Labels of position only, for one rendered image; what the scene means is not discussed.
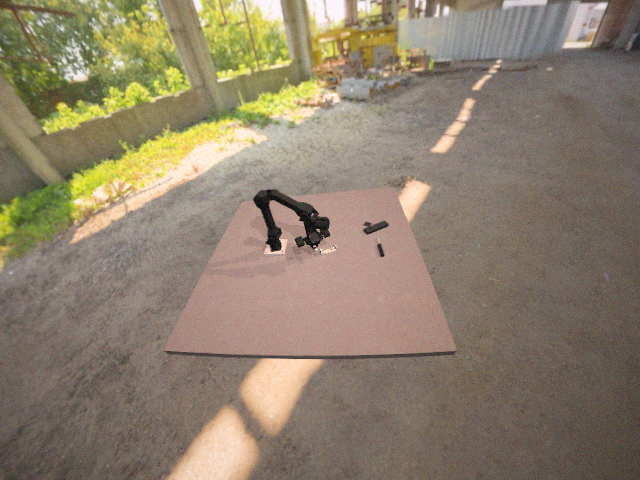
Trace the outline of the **black rectangular bar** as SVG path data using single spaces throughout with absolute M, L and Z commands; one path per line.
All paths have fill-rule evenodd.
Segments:
M 388 226 L 388 223 L 385 220 L 383 220 L 381 222 L 378 222 L 377 224 L 374 224 L 372 226 L 364 228 L 364 232 L 368 235 L 368 234 L 376 232 L 376 231 L 378 231 L 378 230 L 380 230 L 382 228 L 385 228 L 387 226 Z

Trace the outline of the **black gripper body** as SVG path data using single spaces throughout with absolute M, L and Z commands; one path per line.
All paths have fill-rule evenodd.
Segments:
M 305 229 L 306 235 L 307 235 L 308 232 L 310 232 L 310 233 L 314 232 L 313 230 L 316 230 L 316 228 L 314 228 L 312 230 L 306 230 Z M 322 233 L 324 238 L 327 238 L 327 237 L 330 236 L 330 232 L 328 230 L 324 230 L 324 229 L 320 229 L 320 232 L 317 232 L 317 233 L 319 233 L 319 234 Z M 307 237 L 302 238 L 302 236 L 295 238 L 295 242 L 296 242 L 298 247 L 304 246 L 305 245 L 304 242 L 306 242 L 306 244 L 311 243 L 310 240 L 308 240 Z

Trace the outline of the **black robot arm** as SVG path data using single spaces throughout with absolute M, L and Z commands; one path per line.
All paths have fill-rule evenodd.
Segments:
M 304 222 L 304 226 L 306 230 L 316 229 L 324 229 L 328 230 L 330 225 L 330 220 L 327 217 L 319 217 L 319 213 L 313 208 L 311 204 L 305 202 L 298 202 L 289 196 L 279 192 L 278 190 L 261 190 L 253 199 L 256 206 L 259 207 L 263 213 L 263 219 L 267 226 L 267 237 L 266 244 L 270 246 L 271 252 L 280 251 L 282 244 L 279 240 L 281 236 L 281 228 L 276 227 L 275 222 L 273 220 L 270 208 L 269 201 L 275 200 L 276 202 L 292 209 L 295 213 L 301 217 L 299 221 Z M 311 217 L 313 213 L 313 216 Z M 322 241 L 323 236 L 322 233 L 317 233 L 316 230 L 314 232 L 307 233 L 307 238 L 310 240 L 312 246 L 319 244 Z

